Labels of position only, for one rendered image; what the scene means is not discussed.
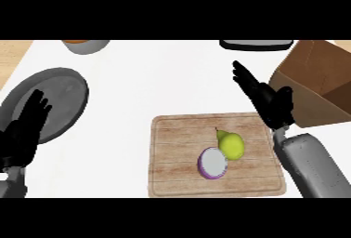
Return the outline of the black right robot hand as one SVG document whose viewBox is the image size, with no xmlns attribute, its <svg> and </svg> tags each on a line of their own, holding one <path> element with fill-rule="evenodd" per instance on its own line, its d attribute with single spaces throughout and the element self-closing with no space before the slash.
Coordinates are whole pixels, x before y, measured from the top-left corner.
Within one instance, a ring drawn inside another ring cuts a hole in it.
<svg viewBox="0 0 351 238">
<path fill-rule="evenodd" d="M 295 123 L 293 116 L 294 90 L 284 86 L 275 90 L 267 83 L 260 83 L 245 66 L 234 61 L 234 80 L 248 95 L 266 125 L 272 129 L 291 126 Z"/>
</svg>

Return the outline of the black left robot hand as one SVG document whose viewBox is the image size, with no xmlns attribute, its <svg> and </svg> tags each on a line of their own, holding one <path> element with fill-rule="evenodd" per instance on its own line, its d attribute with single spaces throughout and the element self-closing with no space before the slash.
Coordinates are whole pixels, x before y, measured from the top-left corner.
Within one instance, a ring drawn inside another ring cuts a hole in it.
<svg viewBox="0 0 351 238">
<path fill-rule="evenodd" d="M 0 170 L 31 163 L 51 109 L 45 92 L 36 89 L 18 119 L 0 130 Z"/>
</svg>

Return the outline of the brown cardboard box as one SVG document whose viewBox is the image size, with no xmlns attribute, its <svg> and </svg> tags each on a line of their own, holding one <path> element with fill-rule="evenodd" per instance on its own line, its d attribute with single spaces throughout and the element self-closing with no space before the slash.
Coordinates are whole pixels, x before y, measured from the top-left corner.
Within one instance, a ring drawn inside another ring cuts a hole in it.
<svg viewBox="0 0 351 238">
<path fill-rule="evenodd" d="M 294 90 L 294 118 L 300 127 L 351 121 L 351 53 L 325 40 L 301 40 L 269 82 Z"/>
</svg>

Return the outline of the wooden cutting board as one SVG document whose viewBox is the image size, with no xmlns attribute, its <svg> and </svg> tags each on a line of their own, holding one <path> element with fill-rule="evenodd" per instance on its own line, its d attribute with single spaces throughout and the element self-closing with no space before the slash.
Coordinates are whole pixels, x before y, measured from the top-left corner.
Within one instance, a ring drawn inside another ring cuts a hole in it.
<svg viewBox="0 0 351 238">
<path fill-rule="evenodd" d="M 225 158 L 217 133 L 244 139 L 244 156 Z M 164 115 L 152 120 L 148 194 L 253 197 L 285 194 L 270 129 L 254 112 Z"/>
</svg>

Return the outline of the purple-rimmed can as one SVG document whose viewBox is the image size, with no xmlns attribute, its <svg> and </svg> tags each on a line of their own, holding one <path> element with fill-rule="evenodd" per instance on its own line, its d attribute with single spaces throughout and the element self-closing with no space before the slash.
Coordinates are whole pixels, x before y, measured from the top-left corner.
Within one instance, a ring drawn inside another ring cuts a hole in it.
<svg viewBox="0 0 351 238">
<path fill-rule="evenodd" d="M 219 148 L 210 147 L 198 158 L 198 169 L 207 179 L 219 179 L 228 170 L 228 160 Z"/>
</svg>

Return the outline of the grey round plate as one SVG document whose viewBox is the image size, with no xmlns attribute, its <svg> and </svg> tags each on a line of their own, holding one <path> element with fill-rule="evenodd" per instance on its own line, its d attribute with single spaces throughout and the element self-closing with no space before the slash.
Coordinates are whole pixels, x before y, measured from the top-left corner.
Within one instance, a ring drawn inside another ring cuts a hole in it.
<svg viewBox="0 0 351 238">
<path fill-rule="evenodd" d="M 33 91 L 45 92 L 52 106 L 39 143 L 57 139 L 73 127 L 89 103 L 89 83 L 70 68 L 52 68 L 36 73 L 9 92 L 0 105 L 0 130 L 20 117 Z"/>
</svg>

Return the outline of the yellow-green pear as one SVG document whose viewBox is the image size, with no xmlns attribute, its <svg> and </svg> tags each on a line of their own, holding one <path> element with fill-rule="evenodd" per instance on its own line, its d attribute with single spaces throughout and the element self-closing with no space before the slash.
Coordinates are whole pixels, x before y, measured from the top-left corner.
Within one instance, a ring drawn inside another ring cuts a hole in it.
<svg viewBox="0 0 351 238">
<path fill-rule="evenodd" d="M 238 160 L 244 156 L 244 139 L 238 133 L 217 131 L 219 148 L 229 160 Z"/>
</svg>

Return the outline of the grey cup with orange contents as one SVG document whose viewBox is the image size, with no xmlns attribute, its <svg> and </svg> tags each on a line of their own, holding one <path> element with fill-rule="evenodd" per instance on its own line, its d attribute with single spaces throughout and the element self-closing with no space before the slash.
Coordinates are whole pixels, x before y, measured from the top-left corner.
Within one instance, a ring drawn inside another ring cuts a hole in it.
<svg viewBox="0 0 351 238">
<path fill-rule="evenodd" d="M 65 40 L 68 50 L 79 55 L 89 55 L 99 52 L 108 45 L 108 40 Z"/>
</svg>

